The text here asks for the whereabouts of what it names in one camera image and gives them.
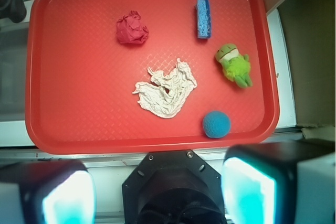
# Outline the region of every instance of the blue ball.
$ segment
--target blue ball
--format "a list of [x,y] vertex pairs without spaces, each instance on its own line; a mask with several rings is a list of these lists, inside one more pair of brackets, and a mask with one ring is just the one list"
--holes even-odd
[[212,111],[203,118],[203,129],[208,137],[221,138],[229,133],[231,121],[223,112]]

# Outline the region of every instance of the blue sponge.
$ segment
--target blue sponge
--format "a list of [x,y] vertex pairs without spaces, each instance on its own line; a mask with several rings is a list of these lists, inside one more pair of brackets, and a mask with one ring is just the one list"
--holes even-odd
[[211,37],[211,16],[209,0],[197,0],[197,37],[209,39]]
[[204,117],[203,129],[208,137],[220,138],[229,133],[231,121],[223,112],[212,111]]

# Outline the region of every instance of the light panel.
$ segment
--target light panel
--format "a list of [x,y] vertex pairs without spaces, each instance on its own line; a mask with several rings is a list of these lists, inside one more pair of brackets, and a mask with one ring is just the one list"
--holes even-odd
[[74,172],[43,199],[46,224],[92,224],[96,204],[94,188],[88,172]]
[[232,157],[223,164],[224,204],[234,223],[273,224],[275,220],[276,181]]

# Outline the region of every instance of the stuffed frog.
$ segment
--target stuffed frog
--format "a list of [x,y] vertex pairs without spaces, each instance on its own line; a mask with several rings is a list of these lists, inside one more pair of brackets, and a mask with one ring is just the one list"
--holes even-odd
[[251,64],[248,55],[242,56],[235,44],[225,44],[216,53],[216,60],[222,65],[227,79],[236,82],[240,88],[252,87],[249,76]]

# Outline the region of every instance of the white crumpled cloth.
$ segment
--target white crumpled cloth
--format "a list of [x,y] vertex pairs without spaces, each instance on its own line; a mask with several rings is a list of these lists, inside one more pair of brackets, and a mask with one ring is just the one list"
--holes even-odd
[[157,86],[144,81],[137,82],[133,94],[139,94],[138,104],[161,118],[176,116],[188,95],[197,87],[188,63],[180,62],[178,58],[176,68],[168,75],[165,76],[162,70],[153,71],[150,67],[148,73]]

